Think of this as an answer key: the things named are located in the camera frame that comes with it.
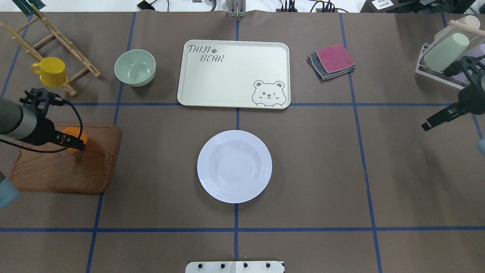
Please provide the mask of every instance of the green bowl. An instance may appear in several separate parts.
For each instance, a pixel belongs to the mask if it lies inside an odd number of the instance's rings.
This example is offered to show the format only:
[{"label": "green bowl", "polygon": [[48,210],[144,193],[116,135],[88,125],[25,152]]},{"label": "green bowl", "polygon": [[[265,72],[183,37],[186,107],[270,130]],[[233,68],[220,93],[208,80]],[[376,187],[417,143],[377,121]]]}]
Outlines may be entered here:
[{"label": "green bowl", "polygon": [[144,86],[153,77],[157,65],[148,51],[134,49],[123,53],[114,64],[114,74],[118,80],[129,86]]}]

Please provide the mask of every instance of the mug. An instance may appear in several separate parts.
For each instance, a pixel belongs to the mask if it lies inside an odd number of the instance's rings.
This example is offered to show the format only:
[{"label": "mug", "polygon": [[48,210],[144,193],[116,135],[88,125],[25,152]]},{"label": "mug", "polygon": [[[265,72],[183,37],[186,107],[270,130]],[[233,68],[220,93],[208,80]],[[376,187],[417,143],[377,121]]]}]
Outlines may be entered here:
[{"label": "mug", "polygon": [[62,87],[67,84],[64,62],[56,57],[47,57],[31,67],[32,72],[40,75],[40,81],[49,87]]}]

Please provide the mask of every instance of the bear face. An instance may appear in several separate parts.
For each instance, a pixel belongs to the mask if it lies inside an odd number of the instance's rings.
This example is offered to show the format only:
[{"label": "bear face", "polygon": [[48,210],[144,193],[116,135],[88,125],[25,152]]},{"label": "bear face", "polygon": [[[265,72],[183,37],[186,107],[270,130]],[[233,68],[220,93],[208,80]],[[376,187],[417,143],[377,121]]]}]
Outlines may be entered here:
[{"label": "bear face", "polygon": [[262,104],[268,107],[281,108],[286,102],[285,92],[283,92],[285,84],[280,81],[277,81],[274,84],[265,84],[263,81],[255,81],[254,88],[253,102],[256,103],[256,106]]}]

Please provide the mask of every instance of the wooden handle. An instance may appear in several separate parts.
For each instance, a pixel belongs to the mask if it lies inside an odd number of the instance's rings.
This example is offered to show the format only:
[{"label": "wooden handle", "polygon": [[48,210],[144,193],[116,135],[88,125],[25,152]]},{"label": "wooden handle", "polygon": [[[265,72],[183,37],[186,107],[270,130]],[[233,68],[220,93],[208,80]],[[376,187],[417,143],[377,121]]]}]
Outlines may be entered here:
[{"label": "wooden handle", "polygon": [[464,23],[460,23],[460,22],[455,21],[455,20],[450,20],[450,21],[448,22],[448,24],[449,24],[449,25],[452,25],[452,26],[453,26],[453,25],[455,25],[455,26],[457,26],[457,27],[459,27],[459,28],[461,28],[461,29],[463,29],[463,30],[466,30],[466,31],[469,31],[469,32],[471,32],[471,33],[475,33],[475,34],[477,34],[477,35],[480,35],[480,36],[485,37],[485,31],[480,30],[480,29],[473,28],[473,27],[471,27],[471,26],[469,26],[469,25],[466,25],[466,24],[464,24]]}]

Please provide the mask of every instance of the tray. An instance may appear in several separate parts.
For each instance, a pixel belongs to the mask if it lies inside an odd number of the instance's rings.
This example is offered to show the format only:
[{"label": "tray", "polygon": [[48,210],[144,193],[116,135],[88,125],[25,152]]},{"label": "tray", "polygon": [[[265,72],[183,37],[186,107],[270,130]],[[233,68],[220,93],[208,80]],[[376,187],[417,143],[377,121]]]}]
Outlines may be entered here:
[{"label": "tray", "polygon": [[290,50],[283,43],[190,40],[178,101],[187,106],[282,109],[291,102]]}]

